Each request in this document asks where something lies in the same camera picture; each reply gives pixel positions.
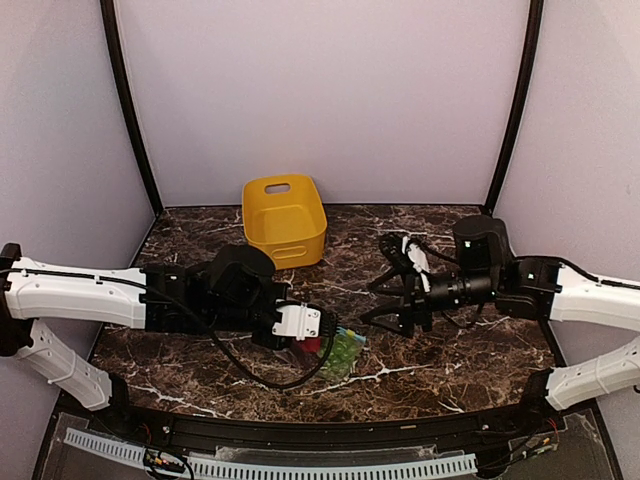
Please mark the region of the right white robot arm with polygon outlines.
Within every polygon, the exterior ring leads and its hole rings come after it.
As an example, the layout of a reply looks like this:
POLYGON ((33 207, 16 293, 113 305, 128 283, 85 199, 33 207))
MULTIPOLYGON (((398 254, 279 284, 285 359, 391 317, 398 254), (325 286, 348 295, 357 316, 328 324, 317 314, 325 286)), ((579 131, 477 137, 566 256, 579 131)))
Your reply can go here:
MULTIPOLYGON (((539 323, 587 322, 637 331, 639 285, 591 274, 553 256, 517 256, 505 223, 473 215, 452 228, 456 271, 435 274, 427 248, 411 237, 387 233, 379 249, 390 268, 368 288, 390 302, 361 315, 362 323, 410 338, 416 327, 429 331, 433 316, 461 307, 492 304, 501 313, 539 323)), ((549 411, 563 411, 639 383, 639 341, 568 367, 532 374, 510 424, 534 432, 549 411)))

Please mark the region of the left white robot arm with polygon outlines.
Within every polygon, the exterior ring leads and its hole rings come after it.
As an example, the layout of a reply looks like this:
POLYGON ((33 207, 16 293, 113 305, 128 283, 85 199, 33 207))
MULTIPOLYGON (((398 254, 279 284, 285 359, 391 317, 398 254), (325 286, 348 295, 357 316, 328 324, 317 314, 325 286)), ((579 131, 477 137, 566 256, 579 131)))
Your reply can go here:
POLYGON ((110 323, 189 335, 249 332, 271 349, 319 333, 320 312, 288 299, 275 265, 248 245, 226 245, 208 262, 120 270, 45 264, 9 243, 1 253, 1 354, 27 362, 82 407, 101 412, 120 436, 141 427, 127 386, 82 359, 44 324, 46 318, 110 323))

